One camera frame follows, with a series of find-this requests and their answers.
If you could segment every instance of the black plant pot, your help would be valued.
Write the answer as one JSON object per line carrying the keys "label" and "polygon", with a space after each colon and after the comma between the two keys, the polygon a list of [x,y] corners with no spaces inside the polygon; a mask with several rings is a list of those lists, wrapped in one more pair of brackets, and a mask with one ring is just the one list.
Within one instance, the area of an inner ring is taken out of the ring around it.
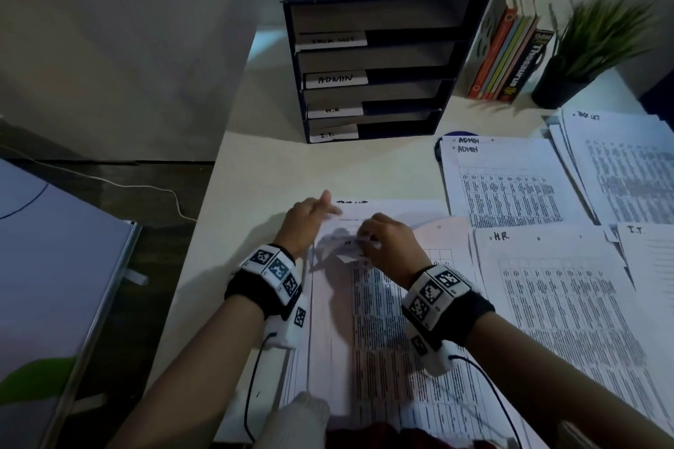
{"label": "black plant pot", "polygon": [[555,64],[551,61],[545,68],[534,92],[531,93],[531,99],[541,108],[558,109],[589,84],[589,81],[570,82],[560,78]]}

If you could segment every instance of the desk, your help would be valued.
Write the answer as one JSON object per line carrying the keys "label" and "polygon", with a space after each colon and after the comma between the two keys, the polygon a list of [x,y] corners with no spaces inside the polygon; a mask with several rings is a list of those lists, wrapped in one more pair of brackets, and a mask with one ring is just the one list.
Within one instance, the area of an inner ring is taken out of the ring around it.
{"label": "desk", "polygon": [[[614,71],[578,95],[587,108],[644,113]],[[453,96],[434,136],[304,143],[284,29],[260,30],[168,313],[148,386],[222,303],[231,269],[268,243],[298,200],[329,189],[337,198],[435,198],[445,192],[434,145],[466,130],[491,136],[541,136],[543,118],[528,96],[515,107]],[[247,442],[243,407],[257,351],[248,359],[216,440]],[[251,397],[254,434],[273,407],[286,351],[265,351]]]}

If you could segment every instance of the forearm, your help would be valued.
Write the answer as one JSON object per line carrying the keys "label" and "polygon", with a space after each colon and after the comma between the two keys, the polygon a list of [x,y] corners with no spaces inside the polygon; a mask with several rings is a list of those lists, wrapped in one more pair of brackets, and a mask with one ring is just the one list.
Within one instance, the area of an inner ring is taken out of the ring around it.
{"label": "forearm", "polygon": [[208,447],[264,325],[234,295],[190,341],[117,432],[110,448]]}
{"label": "forearm", "polygon": [[466,349],[550,446],[561,420],[602,448],[674,445],[653,422],[495,313],[476,321]]}

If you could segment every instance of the potted plant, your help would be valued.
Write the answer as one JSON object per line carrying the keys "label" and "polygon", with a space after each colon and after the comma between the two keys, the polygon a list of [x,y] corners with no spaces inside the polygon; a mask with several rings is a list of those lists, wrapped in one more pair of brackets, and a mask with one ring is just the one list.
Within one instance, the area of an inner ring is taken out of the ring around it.
{"label": "potted plant", "polygon": [[647,52],[641,41],[653,21],[652,4],[592,0],[571,5],[573,13],[564,32],[560,33],[552,15],[557,36],[553,56],[531,93],[544,109],[559,108],[600,73]]}

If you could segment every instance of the floor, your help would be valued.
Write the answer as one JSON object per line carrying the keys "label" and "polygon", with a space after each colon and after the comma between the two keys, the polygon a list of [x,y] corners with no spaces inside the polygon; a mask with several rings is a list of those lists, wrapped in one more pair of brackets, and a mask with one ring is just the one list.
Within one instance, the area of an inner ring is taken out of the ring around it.
{"label": "floor", "polygon": [[[146,286],[122,281],[78,390],[78,398],[106,394],[105,406],[69,417],[58,448],[104,448],[141,398],[173,293],[190,246],[194,222],[178,216],[173,195],[119,188],[26,160],[12,163],[106,212],[143,226],[130,268],[150,278]],[[53,163],[124,185],[173,189],[183,213],[198,218],[212,164]]]}

